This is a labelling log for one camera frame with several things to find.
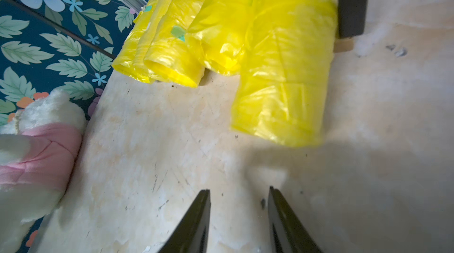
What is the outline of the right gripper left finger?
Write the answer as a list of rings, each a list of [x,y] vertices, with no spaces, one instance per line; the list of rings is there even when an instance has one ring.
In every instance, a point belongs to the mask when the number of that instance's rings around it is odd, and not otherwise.
[[[210,190],[201,190],[159,253],[205,253],[210,208]]]

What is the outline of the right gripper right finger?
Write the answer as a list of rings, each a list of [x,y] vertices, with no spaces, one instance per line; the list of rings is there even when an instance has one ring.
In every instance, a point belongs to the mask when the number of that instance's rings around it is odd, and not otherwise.
[[[268,220],[273,253],[322,253],[279,189],[270,187]]]

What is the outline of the yellow roll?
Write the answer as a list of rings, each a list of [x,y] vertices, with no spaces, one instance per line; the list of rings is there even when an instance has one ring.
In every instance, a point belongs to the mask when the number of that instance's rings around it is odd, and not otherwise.
[[[237,75],[254,0],[205,0],[186,33],[186,43],[205,68]]]
[[[163,0],[164,14],[144,64],[163,81],[197,88],[205,68],[190,51],[186,33],[205,0]]]
[[[290,147],[319,145],[338,0],[254,0],[231,125]]]

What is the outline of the wooden three-tier shelf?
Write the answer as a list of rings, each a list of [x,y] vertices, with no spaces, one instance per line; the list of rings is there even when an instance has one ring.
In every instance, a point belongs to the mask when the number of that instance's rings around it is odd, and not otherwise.
[[[338,36],[334,52],[354,49],[354,38],[365,31],[368,0],[338,0]]]

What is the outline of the yellow roll diagonal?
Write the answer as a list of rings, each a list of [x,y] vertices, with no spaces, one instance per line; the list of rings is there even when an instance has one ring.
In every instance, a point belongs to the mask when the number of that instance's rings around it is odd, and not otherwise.
[[[115,71],[147,84],[153,83],[154,79],[148,75],[146,68],[135,68],[133,62],[138,49],[138,43],[148,27],[151,15],[154,12],[154,6],[158,1],[159,0],[149,0],[139,12],[138,16],[133,20],[134,27],[112,63],[112,68]]]
[[[147,6],[151,6],[151,9],[146,8],[139,18],[143,33],[138,41],[132,68],[138,74],[138,80],[144,83],[151,83],[155,80],[168,82],[168,79],[157,74],[147,65],[148,61],[145,60],[145,55],[151,47],[162,17],[168,11],[170,0],[149,0]]]

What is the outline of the yellow roll top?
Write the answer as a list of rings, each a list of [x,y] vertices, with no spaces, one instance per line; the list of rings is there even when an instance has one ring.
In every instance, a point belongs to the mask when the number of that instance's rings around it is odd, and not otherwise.
[[[186,43],[205,68],[237,75],[254,0],[205,0],[186,33]]]

